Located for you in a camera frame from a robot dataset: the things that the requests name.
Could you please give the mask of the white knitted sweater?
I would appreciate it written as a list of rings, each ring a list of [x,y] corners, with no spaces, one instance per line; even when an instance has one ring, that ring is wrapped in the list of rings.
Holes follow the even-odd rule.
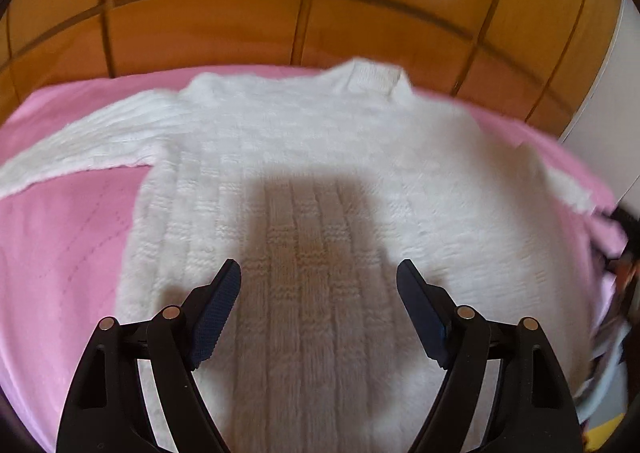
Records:
[[[1,192],[145,165],[116,295],[147,319],[227,259],[242,286],[196,380],[235,452],[403,452],[442,382],[396,289],[398,263],[484,317],[536,317],[570,388],[591,307],[558,216],[586,206],[527,144],[509,146],[396,66],[314,76],[203,73],[69,124],[10,158]]]

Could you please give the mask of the clothes pile beside bed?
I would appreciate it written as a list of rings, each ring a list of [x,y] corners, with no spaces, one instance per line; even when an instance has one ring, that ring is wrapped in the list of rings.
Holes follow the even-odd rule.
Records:
[[[596,367],[574,403],[580,425],[587,425],[608,395],[618,366],[625,364],[627,410],[603,442],[611,452],[625,452],[639,443],[639,216],[624,205],[600,216],[616,222],[627,243],[620,257],[602,258],[604,270],[615,275],[615,291],[594,339]]]

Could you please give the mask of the pink bed cover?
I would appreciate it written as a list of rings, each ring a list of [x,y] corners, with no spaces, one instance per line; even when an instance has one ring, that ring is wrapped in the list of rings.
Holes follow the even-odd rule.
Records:
[[[202,68],[81,80],[33,92],[1,128],[1,164],[67,124],[140,91],[179,90],[201,72],[255,74],[280,80],[317,70],[269,65]],[[601,210],[613,193],[550,136],[461,101],[480,127],[509,144],[532,143],[546,164],[570,174]],[[74,369],[93,326],[114,308],[122,251],[134,198],[148,169],[88,172],[34,184],[1,200],[1,387],[34,440],[53,452],[62,407]],[[610,256],[627,241],[614,222],[577,215],[559,206],[579,281],[596,302],[597,323],[613,294],[612,280],[590,274],[589,241]]]

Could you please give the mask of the wooden panelled wardrobe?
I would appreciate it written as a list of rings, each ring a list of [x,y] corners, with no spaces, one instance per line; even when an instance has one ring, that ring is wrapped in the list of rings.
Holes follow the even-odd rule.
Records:
[[[623,0],[1,0],[1,112],[38,88],[214,64],[354,57],[557,135]]]

